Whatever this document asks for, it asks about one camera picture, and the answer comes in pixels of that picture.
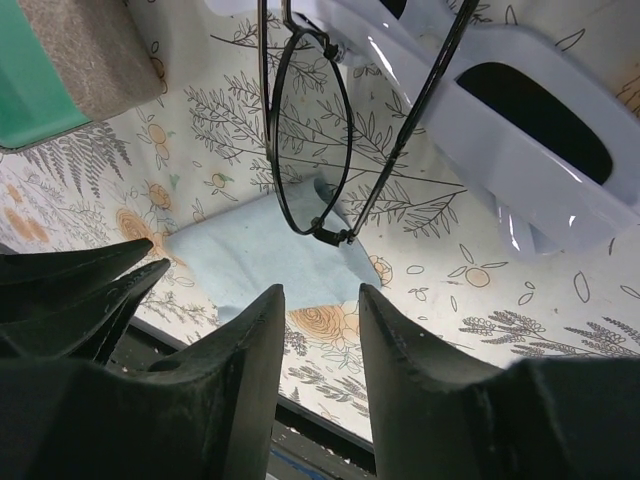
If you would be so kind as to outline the light blue cloth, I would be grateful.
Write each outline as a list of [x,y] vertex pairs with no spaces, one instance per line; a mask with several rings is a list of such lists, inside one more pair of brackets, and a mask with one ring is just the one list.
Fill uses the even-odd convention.
[[274,284],[289,310],[354,301],[361,284],[381,285],[360,242],[334,247],[295,233],[273,194],[172,234],[167,248],[191,270],[220,323]]

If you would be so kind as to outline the black wire-frame glasses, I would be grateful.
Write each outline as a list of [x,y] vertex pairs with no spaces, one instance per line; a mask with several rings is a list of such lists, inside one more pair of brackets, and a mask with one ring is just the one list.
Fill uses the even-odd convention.
[[361,212],[351,228],[330,227],[333,210],[351,167],[354,112],[338,67],[345,48],[336,36],[296,13],[289,1],[281,4],[282,23],[290,37],[276,76],[261,74],[266,157],[275,192],[288,226],[338,247],[356,240],[393,172],[408,140],[432,102],[441,80],[478,7],[465,1],[454,21],[384,163],[373,187],[364,193]]

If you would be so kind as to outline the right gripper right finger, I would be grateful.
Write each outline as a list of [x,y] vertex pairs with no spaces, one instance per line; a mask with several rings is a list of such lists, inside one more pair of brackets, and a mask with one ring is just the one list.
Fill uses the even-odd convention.
[[449,345],[375,287],[359,329],[381,479],[635,479],[639,363],[525,359]]

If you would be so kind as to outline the beige felt glasses case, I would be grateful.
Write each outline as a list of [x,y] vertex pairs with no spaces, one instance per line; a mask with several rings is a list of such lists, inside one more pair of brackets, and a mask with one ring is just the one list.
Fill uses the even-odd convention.
[[2,151],[108,120],[163,92],[124,2],[2,2]]

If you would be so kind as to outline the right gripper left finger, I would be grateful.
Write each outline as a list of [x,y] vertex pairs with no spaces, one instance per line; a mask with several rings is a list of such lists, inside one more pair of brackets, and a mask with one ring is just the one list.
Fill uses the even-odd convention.
[[145,371],[88,361],[1,365],[5,479],[262,479],[284,346],[285,296]]

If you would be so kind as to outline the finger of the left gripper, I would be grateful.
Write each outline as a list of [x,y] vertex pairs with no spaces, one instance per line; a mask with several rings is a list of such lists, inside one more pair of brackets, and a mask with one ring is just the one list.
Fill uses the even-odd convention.
[[1,357],[107,360],[145,296],[168,270],[167,259],[141,266],[63,310],[1,328]]
[[99,286],[134,266],[151,247],[143,238],[89,250],[2,254],[1,292],[47,284]]

